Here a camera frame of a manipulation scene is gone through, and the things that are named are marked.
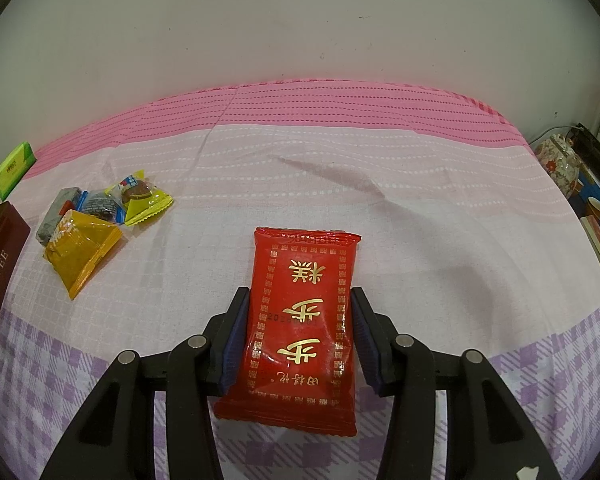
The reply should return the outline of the red snack packet gold text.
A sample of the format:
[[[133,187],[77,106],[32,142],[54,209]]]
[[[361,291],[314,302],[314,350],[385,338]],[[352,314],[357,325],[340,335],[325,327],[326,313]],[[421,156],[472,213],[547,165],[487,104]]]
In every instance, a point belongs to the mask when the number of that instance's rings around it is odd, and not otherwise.
[[[216,417],[355,436],[350,287],[360,240],[256,229],[246,348]]]

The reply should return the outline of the pink purple checkered tablecloth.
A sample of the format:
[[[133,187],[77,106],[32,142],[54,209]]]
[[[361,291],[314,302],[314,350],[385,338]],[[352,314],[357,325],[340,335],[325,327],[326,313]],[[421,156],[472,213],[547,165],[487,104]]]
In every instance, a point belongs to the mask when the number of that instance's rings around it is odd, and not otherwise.
[[[0,453],[35,479],[125,349],[200,332],[250,282],[259,226],[358,234],[354,284],[434,350],[483,352],[566,479],[600,452],[600,264],[524,137],[452,92],[271,82],[172,96],[36,153],[10,194],[38,226],[67,186],[142,170],[174,203],[76,298],[35,238],[0,319]]]

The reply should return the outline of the yellow orange snack packet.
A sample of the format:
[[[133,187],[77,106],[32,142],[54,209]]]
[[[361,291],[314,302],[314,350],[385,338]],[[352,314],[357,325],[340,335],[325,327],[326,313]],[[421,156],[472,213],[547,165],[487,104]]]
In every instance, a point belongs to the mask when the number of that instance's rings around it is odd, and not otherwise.
[[[68,210],[44,249],[71,300],[78,296],[108,252],[122,239],[122,229],[91,214]]]

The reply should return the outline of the blue clear dark candy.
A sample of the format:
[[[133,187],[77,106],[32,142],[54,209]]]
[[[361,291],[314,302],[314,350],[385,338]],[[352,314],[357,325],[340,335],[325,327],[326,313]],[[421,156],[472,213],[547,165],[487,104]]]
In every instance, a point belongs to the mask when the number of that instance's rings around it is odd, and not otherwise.
[[[115,224],[123,224],[125,212],[123,208],[104,191],[84,191],[76,205],[76,210],[90,214],[100,220]]]

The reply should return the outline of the yellow clear wrapped candy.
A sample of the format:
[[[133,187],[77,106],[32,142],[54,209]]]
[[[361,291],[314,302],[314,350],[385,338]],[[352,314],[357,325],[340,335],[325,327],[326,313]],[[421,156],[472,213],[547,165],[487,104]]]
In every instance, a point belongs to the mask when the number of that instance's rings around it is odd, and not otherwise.
[[[137,170],[106,188],[105,194],[122,208],[126,226],[136,226],[158,216],[174,203],[169,193],[157,188],[145,177],[144,170]]]

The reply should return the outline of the grey wrapped snack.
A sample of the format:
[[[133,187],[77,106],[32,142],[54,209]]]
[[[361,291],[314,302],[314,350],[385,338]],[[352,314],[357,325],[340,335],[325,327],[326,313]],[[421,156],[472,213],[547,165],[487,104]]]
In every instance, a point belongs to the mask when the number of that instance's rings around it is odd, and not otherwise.
[[[50,241],[56,226],[64,214],[68,210],[76,208],[81,194],[82,190],[80,188],[62,188],[58,192],[35,233],[36,240],[43,247]]]

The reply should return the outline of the floral patterned container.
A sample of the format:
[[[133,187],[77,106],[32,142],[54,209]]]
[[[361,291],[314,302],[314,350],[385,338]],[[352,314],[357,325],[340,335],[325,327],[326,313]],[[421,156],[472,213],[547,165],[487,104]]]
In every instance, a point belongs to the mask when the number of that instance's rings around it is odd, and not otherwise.
[[[534,152],[560,192],[570,198],[577,187],[581,163],[566,138],[562,134],[552,134]]]

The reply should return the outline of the green tissue pack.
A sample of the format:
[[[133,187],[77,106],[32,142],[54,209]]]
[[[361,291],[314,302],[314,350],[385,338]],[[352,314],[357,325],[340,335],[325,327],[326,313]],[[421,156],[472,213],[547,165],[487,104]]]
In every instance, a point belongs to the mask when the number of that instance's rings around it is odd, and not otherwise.
[[[23,176],[36,163],[29,142],[17,145],[0,163],[0,200],[4,202]]]

